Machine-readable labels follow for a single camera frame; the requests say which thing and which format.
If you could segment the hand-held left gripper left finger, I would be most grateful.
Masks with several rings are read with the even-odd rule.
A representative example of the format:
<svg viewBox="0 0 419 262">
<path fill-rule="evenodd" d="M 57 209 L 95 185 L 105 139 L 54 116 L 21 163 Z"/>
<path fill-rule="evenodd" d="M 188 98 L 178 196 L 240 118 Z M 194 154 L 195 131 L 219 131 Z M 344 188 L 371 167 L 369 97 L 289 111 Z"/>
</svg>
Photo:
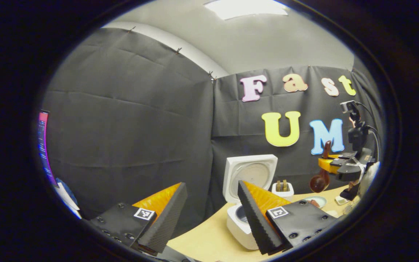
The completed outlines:
<svg viewBox="0 0 419 262">
<path fill-rule="evenodd" d="M 170 240 L 187 197 L 186 184 L 180 182 L 135 204 L 119 202 L 88 224 L 130 249 L 157 255 Z"/>
</svg>

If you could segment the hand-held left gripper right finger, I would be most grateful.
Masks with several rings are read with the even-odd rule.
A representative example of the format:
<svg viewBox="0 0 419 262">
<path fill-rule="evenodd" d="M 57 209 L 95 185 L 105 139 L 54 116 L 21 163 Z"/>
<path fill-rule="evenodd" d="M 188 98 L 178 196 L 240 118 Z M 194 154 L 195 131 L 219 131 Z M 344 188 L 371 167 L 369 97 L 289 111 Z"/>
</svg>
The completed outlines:
<svg viewBox="0 0 419 262">
<path fill-rule="evenodd" d="M 301 245 L 337 219 L 307 200 L 290 202 L 244 180 L 238 182 L 238 197 L 262 254 Z"/>
</svg>

